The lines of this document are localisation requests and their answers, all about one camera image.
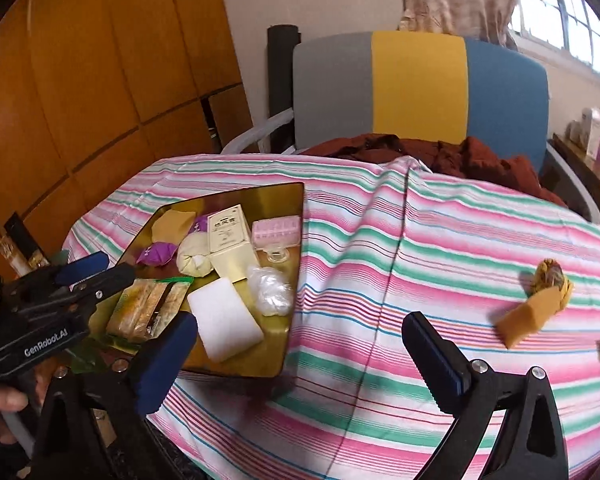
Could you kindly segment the orange snack bar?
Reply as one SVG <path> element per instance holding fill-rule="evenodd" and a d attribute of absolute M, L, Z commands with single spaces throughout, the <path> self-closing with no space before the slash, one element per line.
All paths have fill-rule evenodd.
<path fill-rule="evenodd" d="M 571 292 L 571 284 L 543 288 L 499 318 L 495 329 L 504 346 L 513 349 L 528 336 L 542 330 L 550 318 L 567 307 Z"/>

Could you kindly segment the clear plastic wrap ball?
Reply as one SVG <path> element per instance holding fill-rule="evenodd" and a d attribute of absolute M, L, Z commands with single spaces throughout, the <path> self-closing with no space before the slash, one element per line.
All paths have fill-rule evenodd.
<path fill-rule="evenodd" d="M 263 316 L 286 316 L 294 306 L 294 291 L 285 274 L 270 266 L 250 266 L 247 285 L 257 310 Z"/>

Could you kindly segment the colourful candy bag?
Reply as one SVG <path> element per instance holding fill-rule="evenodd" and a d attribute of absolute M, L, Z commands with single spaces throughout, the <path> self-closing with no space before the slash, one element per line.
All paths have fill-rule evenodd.
<path fill-rule="evenodd" d="M 544 259 L 536 267 L 531 291 L 535 294 L 542 289 L 557 287 L 562 296 L 572 291 L 572 283 L 555 259 Z"/>

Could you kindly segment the cracker pack green wrapper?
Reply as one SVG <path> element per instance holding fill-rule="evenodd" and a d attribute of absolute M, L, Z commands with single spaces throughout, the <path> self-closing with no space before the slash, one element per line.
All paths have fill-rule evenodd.
<path fill-rule="evenodd" d="M 157 338 L 181 311 L 193 281 L 189 276 L 137 278 L 121 293 L 106 333 L 130 344 Z"/>

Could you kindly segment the white foam block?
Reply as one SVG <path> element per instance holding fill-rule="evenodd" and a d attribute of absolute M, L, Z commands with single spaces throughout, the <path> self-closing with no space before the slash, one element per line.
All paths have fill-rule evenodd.
<path fill-rule="evenodd" d="M 228 278 L 218 278 L 187 296 L 208 358 L 221 363 L 264 341 L 263 330 Z"/>

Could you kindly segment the purple snack packet lower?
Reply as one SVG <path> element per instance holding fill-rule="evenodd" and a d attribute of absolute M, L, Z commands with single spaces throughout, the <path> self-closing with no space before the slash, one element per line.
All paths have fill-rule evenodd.
<path fill-rule="evenodd" d="M 165 266 L 178 252 L 178 245 L 169 242 L 155 242 L 143 249 L 135 263 L 140 266 Z"/>

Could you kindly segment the purple snack packet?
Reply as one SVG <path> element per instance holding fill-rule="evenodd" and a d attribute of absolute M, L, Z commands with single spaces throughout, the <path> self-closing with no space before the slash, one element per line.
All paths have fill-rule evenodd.
<path fill-rule="evenodd" d="M 169 242 L 155 242 L 143 249 L 135 263 L 140 266 L 165 266 L 178 252 L 178 245 Z"/>
<path fill-rule="evenodd" d="M 207 233 L 208 232 L 208 220 L 209 220 L 208 214 L 201 214 L 200 216 L 198 216 L 195 219 L 192 226 L 189 228 L 189 231 L 188 231 L 189 234 L 197 233 L 197 232 Z"/>

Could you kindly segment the cream rolled sock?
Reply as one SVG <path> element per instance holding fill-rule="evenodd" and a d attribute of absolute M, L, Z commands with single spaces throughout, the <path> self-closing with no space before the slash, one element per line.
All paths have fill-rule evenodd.
<path fill-rule="evenodd" d="M 178 246 L 176 255 L 178 272 L 192 278 L 204 278 L 213 270 L 209 255 L 207 232 L 193 232 L 186 235 Z"/>

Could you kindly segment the striped pink green cloth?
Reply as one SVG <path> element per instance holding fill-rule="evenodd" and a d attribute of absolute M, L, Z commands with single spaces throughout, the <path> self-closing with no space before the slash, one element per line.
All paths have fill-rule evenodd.
<path fill-rule="evenodd" d="M 405 351 L 419 311 L 468 358 L 496 370 L 543 367 L 570 477 L 600 461 L 600 224 L 500 186 L 385 165 L 306 156 L 163 159 L 71 228 L 72 258 L 117 260 L 161 206 L 266 184 L 304 186 L 299 303 L 289 389 L 259 402 L 180 379 L 152 423 L 187 469 L 215 479 L 411 479 L 451 419 Z M 570 300 L 507 349 L 496 321 L 558 261 Z"/>

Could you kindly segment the gold metal tin tray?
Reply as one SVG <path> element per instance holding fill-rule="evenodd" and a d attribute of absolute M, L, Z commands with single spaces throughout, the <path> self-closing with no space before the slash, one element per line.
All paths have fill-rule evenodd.
<path fill-rule="evenodd" d="M 198 335 L 185 370 L 278 376 L 296 308 L 303 194 L 300 183 L 265 185 L 159 208 L 119 257 L 135 278 L 98 305 L 92 337 L 135 354 L 186 311 Z"/>

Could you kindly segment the yellow sponge cloth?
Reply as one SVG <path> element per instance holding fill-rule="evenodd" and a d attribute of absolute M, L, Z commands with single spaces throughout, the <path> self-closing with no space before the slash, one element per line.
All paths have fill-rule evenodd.
<path fill-rule="evenodd" d="M 152 225 L 151 241 L 178 246 L 188 234 L 196 215 L 195 211 L 167 210 Z"/>

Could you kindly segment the cream carton box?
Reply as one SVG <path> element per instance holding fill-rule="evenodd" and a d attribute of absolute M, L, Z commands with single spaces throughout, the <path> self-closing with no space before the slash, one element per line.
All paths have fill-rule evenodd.
<path fill-rule="evenodd" d="M 208 240 L 212 268 L 220 278 L 236 283 L 247 277 L 250 266 L 260 266 L 242 206 L 210 214 Z"/>

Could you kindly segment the purple snack packet upper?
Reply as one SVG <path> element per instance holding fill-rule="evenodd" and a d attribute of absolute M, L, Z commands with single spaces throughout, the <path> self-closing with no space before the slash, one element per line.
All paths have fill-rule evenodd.
<path fill-rule="evenodd" d="M 189 228 L 189 231 L 188 231 L 189 234 L 197 233 L 197 232 L 207 233 L 208 232 L 208 220 L 209 220 L 208 214 L 201 214 L 200 216 L 198 216 L 195 219 L 192 226 Z"/>

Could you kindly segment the pink patterned roll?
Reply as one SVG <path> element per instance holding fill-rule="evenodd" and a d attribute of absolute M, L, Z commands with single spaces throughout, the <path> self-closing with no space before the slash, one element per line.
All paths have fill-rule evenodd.
<path fill-rule="evenodd" d="M 299 216 L 283 216 L 253 222 L 251 240 L 257 250 L 298 246 L 302 222 Z"/>

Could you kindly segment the dark red blanket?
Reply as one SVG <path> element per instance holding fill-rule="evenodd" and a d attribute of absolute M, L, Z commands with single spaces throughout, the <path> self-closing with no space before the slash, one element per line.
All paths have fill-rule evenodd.
<path fill-rule="evenodd" d="M 423 162 L 436 174 L 501 185 L 540 200 L 565 206 L 556 194 L 543 188 L 527 157 L 501 158 L 473 136 L 459 144 L 443 141 L 401 139 L 394 134 L 366 133 L 338 138 L 304 151 L 310 156 L 331 157 L 385 164 L 402 156 Z"/>

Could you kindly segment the wooden desk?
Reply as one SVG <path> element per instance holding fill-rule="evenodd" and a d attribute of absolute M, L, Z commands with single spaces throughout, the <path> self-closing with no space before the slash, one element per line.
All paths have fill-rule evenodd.
<path fill-rule="evenodd" d="M 600 162 L 588 156 L 582 148 L 563 136 L 554 133 L 550 144 L 580 178 L 588 192 L 600 207 Z"/>

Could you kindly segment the wooden wardrobe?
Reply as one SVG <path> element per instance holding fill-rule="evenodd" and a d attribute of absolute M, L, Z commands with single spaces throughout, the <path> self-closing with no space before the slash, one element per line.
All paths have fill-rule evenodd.
<path fill-rule="evenodd" d="M 140 170 L 250 126 L 224 0 L 15 0 L 0 21 L 0 226 L 47 255 Z"/>

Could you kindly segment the grey yellow blue chair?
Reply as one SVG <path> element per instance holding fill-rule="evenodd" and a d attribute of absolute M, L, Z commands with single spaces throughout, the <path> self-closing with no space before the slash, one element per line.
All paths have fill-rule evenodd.
<path fill-rule="evenodd" d="M 542 166 L 548 79 L 528 56 L 433 32 L 351 32 L 302 42 L 292 60 L 294 145 L 388 133 L 480 140 L 498 157 Z"/>

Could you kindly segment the white box on desk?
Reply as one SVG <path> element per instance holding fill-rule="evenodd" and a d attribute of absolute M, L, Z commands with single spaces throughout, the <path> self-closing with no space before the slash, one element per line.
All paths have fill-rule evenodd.
<path fill-rule="evenodd" d="M 582 110 L 580 144 L 586 156 L 596 159 L 600 146 L 600 109 L 597 107 Z"/>

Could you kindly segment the black rolled mat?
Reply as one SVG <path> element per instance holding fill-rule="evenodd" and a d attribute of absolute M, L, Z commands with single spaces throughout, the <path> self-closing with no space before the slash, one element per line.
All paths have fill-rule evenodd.
<path fill-rule="evenodd" d="M 273 25 L 266 31 L 266 73 L 268 74 L 268 116 L 273 117 L 292 107 L 294 48 L 301 42 L 296 25 Z"/>

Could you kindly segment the barred window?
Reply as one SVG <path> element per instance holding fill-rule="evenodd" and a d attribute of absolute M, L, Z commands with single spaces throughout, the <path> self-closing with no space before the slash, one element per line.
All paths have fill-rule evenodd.
<path fill-rule="evenodd" d="M 600 18 L 586 0 L 518 0 L 509 29 L 569 53 L 600 75 Z"/>

